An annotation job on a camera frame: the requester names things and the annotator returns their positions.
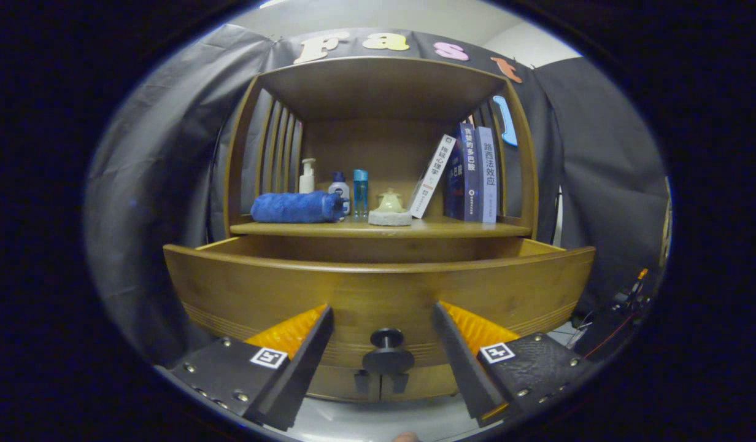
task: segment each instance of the wooden cabinet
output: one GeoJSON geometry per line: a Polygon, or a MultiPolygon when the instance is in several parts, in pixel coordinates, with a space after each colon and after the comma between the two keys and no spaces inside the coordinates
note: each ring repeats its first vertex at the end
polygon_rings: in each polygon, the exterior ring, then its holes
{"type": "MultiPolygon", "coordinates": [[[[594,248],[563,250],[535,241],[538,183],[523,109],[507,79],[445,62],[405,58],[341,58],[278,69],[252,80],[240,103],[227,165],[228,239],[189,249],[168,244],[171,279],[190,318],[219,335],[246,339],[327,303],[335,330],[310,394],[341,400],[408,400],[452,394],[457,386],[432,329],[437,300],[480,314],[521,335],[549,331],[574,309],[594,248]],[[253,118],[258,96],[269,112],[253,118]],[[405,198],[440,137],[473,116],[500,139],[494,95],[509,103],[522,165],[520,216],[506,216],[499,194],[496,224],[442,216],[442,190],[425,218],[409,227],[370,226],[348,217],[331,224],[254,223],[240,213],[241,182],[256,195],[296,191],[299,162],[315,157],[316,188],[332,171],[370,173],[370,207],[393,187],[405,198]],[[242,177],[248,128],[260,124],[254,177],[242,177]],[[370,378],[359,394],[353,375],[380,328],[403,331],[415,357],[403,394],[370,378]]],[[[499,177],[505,190],[505,173],[499,177]]]]}

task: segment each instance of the small white bottle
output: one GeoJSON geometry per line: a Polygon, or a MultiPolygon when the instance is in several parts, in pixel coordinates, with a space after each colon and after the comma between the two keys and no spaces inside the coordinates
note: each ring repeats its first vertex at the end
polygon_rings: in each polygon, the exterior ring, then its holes
{"type": "Polygon", "coordinates": [[[332,173],[331,175],[333,176],[331,180],[333,183],[330,185],[328,193],[337,193],[345,200],[342,204],[342,211],[345,215],[348,215],[348,212],[350,212],[350,188],[345,184],[345,178],[342,176],[342,173],[332,173]]]}
{"type": "Polygon", "coordinates": [[[315,190],[315,171],[313,171],[315,158],[305,158],[302,160],[304,173],[299,177],[299,193],[313,193],[315,190]]]}

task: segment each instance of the book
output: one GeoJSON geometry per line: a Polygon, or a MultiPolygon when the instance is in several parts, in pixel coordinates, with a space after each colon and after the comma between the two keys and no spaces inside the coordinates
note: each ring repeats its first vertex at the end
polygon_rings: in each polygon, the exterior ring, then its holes
{"type": "Polygon", "coordinates": [[[448,164],[444,215],[462,221],[482,221],[482,174],[474,127],[460,123],[457,143],[448,164]]]}
{"type": "Polygon", "coordinates": [[[443,191],[443,215],[462,219],[465,209],[465,177],[463,176],[463,149],[459,142],[452,148],[452,156],[446,165],[446,181],[443,191]]]}
{"type": "Polygon", "coordinates": [[[493,131],[476,128],[476,146],[482,160],[482,223],[495,223],[498,215],[498,168],[493,131]]]}
{"type": "Polygon", "coordinates": [[[408,205],[408,210],[414,218],[421,218],[422,215],[425,215],[426,207],[432,199],[435,187],[437,187],[441,176],[444,174],[444,169],[452,154],[455,141],[455,138],[451,135],[443,135],[441,137],[441,141],[438,143],[438,147],[435,149],[435,153],[428,163],[428,168],[414,187],[414,192],[411,193],[408,205]]]}

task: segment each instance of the drawer knob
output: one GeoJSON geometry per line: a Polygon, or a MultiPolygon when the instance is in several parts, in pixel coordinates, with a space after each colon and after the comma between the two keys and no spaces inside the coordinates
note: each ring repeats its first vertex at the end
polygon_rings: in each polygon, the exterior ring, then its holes
{"type": "Polygon", "coordinates": [[[376,330],[370,342],[378,349],[364,355],[361,360],[364,369],[375,374],[401,374],[410,369],[414,366],[414,355],[398,349],[403,341],[403,333],[398,329],[376,330]]]}

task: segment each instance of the colorful letter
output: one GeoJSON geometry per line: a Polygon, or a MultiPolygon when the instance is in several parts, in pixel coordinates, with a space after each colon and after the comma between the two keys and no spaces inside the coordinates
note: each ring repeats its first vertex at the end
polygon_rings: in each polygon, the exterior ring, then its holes
{"type": "Polygon", "coordinates": [[[523,83],[520,77],[515,75],[515,67],[508,64],[503,58],[497,58],[496,56],[491,56],[490,59],[498,63],[498,68],[501,70],[501,72],[504,73],[505,76],[512,79],[515,83],[523,83]]]}
{"type": "Polygon", "coordinates": [[[498,103],[498,107],[501,108],[501,116],[504,117],[504,133],[501,134],[501,138],[511,145],[517,145],[517,134],[515,133],[515,123],[512,121],[512,114],[509,113],[509,106],[506,104],[506,98],[501,95],[493,97],[493,101],[498,103]]]}
{"type": "Polygon", "coordinates": [[[468,54],[465,53],[463,48],[454,43],[437,42],[433,45],[433,47],[435,48],[435,53],[439,54],[440,56],[445,56],[446,58],[455,60],[468,60],[468,54]]]}
{"type": "Polygon", "coordinates": [[[406,50],[410,48],[406,45],[406,38],[400,34],[380,33],[370,34],[367,40],[361,43],[366,48],[390,48],[390,50],[406,50]]]}
{"type": "Polygon", "coordinates": [[[347,39],[348,33],[329,34],[328,36],[312,37],[302,42],[302,54],[293,61],[293,64],[313,61],[326,56],[325,50],[333,50],[339,44],[339,39],[347,39]]]}

